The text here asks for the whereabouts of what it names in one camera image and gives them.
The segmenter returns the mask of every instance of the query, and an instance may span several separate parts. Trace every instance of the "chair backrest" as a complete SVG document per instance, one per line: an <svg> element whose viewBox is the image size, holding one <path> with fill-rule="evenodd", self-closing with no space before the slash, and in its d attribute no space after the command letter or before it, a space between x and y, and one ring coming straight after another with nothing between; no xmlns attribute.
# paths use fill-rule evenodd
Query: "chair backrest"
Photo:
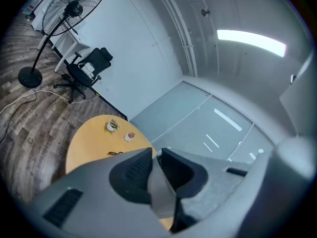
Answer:
<svg viewBox="0 0 317 238"><path fill-rule="evenodd" d="M79 67L82 68L84 65L81 63L87 63L87 62L90 62L95 69L93 72L93 75L94 75L93 80L96 79L97 75L100 72L102 72L104 69L107 69L108 67L111 66L111 63L107 60L106 56L98 48L95 48L88 56L86 56L84 59L78 62L78 64L80 64Z"/></svg>

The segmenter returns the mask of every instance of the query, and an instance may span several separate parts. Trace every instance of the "chair base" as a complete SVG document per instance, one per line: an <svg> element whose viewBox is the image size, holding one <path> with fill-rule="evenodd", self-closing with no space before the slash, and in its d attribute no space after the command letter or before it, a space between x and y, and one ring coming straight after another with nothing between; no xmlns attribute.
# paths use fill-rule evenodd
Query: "chair base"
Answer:
<svg viewBox="0 0 317 238"><path fill-rule="evenodd" d="M66 84L54 84L53 87L56 89L57 87L70 87L71 88L71 95L70 95L70 100L68 101L69 103L72 103L74 101L74 91L79 92L82 96L83 99L86 99L86 95L84 92L78 87L78 82L76 80L71 81L70 77L67 74L63 74L61 76L64 80L68 81Z"/></svg>

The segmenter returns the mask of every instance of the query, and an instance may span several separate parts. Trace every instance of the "gray floor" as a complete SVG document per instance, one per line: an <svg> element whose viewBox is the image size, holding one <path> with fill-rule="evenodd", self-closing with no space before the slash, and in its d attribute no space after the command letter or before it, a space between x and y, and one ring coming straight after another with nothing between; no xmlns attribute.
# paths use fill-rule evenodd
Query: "gray floor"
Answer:
<svg viewBox="0 0 317 238"><path fill-rule="evenodd" d="M33 64L42 37L23 15L12 22L0 48L0 110L18 97L32 93L19 84L17 75L22 67ZM44 78L37 90L53 91L69 99L69 89L53 89L55 82L62 82L61 76L54 73L58 62L59 57L48 45L37 65ZM95 96L90 90L86 94L87 100ZM15 109L34 98L32 95L19 100L0 115L0 139ZM65 156L74 133L85 121L102 114L121 116L101 99L70 105L51 93L38 93L36 101L23 105L0 144L1 177L11 194L29 202L64 175Z"/></svg>

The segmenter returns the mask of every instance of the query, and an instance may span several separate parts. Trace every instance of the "fan base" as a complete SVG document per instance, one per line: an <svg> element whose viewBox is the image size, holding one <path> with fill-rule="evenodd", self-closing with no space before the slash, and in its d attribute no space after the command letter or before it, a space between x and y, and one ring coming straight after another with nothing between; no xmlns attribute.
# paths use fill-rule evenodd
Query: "fan base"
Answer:
<svg viewBox="0 0 317 238"><path fill-rule="evenodd" d="M20 70L18 79L20 83L28 88L38 87L42 83L42 74L35 69L33 73L31 73L32 67L24 67Z"/></svg>

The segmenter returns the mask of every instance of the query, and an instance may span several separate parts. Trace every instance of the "round table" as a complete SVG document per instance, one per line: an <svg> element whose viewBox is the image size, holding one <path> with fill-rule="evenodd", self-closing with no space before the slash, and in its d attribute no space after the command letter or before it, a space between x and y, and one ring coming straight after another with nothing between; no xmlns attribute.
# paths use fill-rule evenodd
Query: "round table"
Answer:
<svg viewBox="0 0 317 238"><path fill-rule="evenodd" d="M111 119L119 125L119 129L114 132L106 128ZM128 132L135 133L130 142L124 140ZM128 121L111 115L97 116L85 122L71 140L66 157L66 174L85 163L111 157L109 152L125 153L148 147L152 147L155 155L156 151L150 142Z"/></svg>

